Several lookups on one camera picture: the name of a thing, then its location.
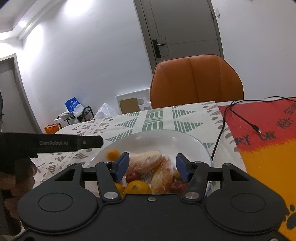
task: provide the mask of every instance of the human hand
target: human hand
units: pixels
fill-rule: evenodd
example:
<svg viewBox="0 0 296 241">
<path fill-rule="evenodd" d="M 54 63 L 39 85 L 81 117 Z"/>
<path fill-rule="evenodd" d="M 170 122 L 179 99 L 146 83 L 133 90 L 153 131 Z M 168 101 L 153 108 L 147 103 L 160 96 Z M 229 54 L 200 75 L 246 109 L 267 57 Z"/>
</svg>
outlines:
<svg viewBox="0 0 296 241">
<path fill-rule="evenodd" d="M 37 172 L 37 168 L 31 162 L 22 172 L 22 175 L 25 175 L 26 178 L 20 182 L 17 181 L 19 179 L 18 176 L 0 172 L 0 189 L 10 190 L 12 195 L 12 197 L 4 200 L 4 206 L 10 212 L 11 217 L 15 219 L 20 219 L 17 212 L 17 205 L 20 198 L 33 188 L 35 184 L 34 175 Z"/>
</svg>

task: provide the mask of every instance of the orange leather chair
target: orange leather chair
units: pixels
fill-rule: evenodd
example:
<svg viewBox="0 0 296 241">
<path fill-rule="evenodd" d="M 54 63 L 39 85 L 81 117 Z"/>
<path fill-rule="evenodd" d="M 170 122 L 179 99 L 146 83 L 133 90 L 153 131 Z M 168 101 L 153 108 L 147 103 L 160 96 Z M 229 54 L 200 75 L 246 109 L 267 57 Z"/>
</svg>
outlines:
<svg viewBox="0 0 296 241">
<path fill-rule="evenodd" d="M 152 108 L 204 101 L 244 99 L 242 82 L 217 55 L 198 55 L 159 62 L 150 87 Z"/>
</svg>

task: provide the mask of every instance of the paw print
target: paw print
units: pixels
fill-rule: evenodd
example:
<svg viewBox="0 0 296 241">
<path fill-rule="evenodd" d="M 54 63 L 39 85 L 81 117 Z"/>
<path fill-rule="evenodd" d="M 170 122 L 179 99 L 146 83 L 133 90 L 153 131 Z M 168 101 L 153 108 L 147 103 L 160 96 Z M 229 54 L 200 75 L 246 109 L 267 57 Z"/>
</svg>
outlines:
<svg viewBox="0 0 296 241">
<path fill-rule="evenodd" d="M 295 207 L 293 204 L 290 205 L 290 211 L 294 212 Z M 296 213 L 291 213 L 291 215 L 287 218 L 287 223 L 286 223 L 287 229 L 291 230 L 296 227 Z"/>
</svg>

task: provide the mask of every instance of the screw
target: screw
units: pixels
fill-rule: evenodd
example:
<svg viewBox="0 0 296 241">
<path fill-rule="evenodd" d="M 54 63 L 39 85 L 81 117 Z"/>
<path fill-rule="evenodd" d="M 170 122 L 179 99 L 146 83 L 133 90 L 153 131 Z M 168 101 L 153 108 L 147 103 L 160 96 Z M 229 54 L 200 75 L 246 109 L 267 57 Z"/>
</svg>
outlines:
<svg viewBox="0 0 296 241">
<path fill-rule="evenodd" d="M 200 195 L 197 192 L 188 192 L 185 194 L 185 198 L 187 199 L 198 199 Z"/>
<path fill-rule="evenodd" d="M 155 198 L 155 197 L 149 197 L 149 198 L 148 198 L 148 201 L 150 201 L 150 202 L 155 202 L 155 201 L 156 201 L 156 198 Z"/>
<path fill-rule="evenodd" d="M 106 192 L 104 194 L 104 197 L 107 198 L 107 199 L 115 199 L 118 197 L 118 193 L 116 192 Z"/>
</svg>

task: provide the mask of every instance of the cable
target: cable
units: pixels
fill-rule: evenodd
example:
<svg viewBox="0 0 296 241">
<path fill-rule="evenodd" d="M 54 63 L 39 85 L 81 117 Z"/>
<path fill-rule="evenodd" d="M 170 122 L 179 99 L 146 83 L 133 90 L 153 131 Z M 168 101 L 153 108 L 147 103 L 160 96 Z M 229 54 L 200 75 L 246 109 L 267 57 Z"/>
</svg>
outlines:
<svg viewBox="0 0 296 241">
<path fill-rule="evenodd" d="M 267 97 L 265 99 L 270 99 L 270 98 L 280 98 L 280 99 L 276 99 L 276 100 L 252 100 L 252 99 L 249 99 L 249 100 L 239 100 L 239 101 L 234 100 L 234 101 L 231 102 L 231 104 L 229 106 L 226 107 L 226 109 L 224 110 L 224 113 L 223 113 L 223 125 L 222 125 L 222 129 L 221 129 L 221 131 L 220 131 L 220 133 L 218 135 L 218 138 L 217 138 L 217 141 L 216 141 L 216 144 L 214 146 L 214 150 L 213 150 L 213 153 L 212 153 L 212 156 L 211 156 L 212 160 L 214 160 L 214 156 L 215 156 L 215 153 L 216 153 L 216 149 L 218 147 L 218 144 L 219 144 L 219 140 L 220 140 L 220 138 L 222 136 L 222 133 L 224 131 L 224 128 L 225 128 L 225 118 L 226 118 L 226 114 L 227 114 L 227 111 L 228 110 L 230 110 L 237 117 L 241 118 L 243 121 L 245 121 L 246 123 L 248 123 L 255 131 L 261 133 L 261 129 L 258 126 L 250 123 L 248 120 L 246 120 L 245 118 L 243 118 L 242 116 L 240 116 L 238 113 L 236 113 L 232 109 L 233 106 L 235 106 L 236 104 L 239 104 L 239 103 L 242 103 L 242 102 L 248 102 L 248 101 L 254 101 L 254 102 L 275 102 L 275 101 L 286 99 L 286 100 L 290 100 L 292 102 L 296 102 L 296 100 L 292 100 L 291 99 L 291 98 L 296 98 L 296 96 L 295 97 L 287 97 L 287 98 L 282 97 L 282 96 L 270 96 L 270 97 Z"/>
</svg>

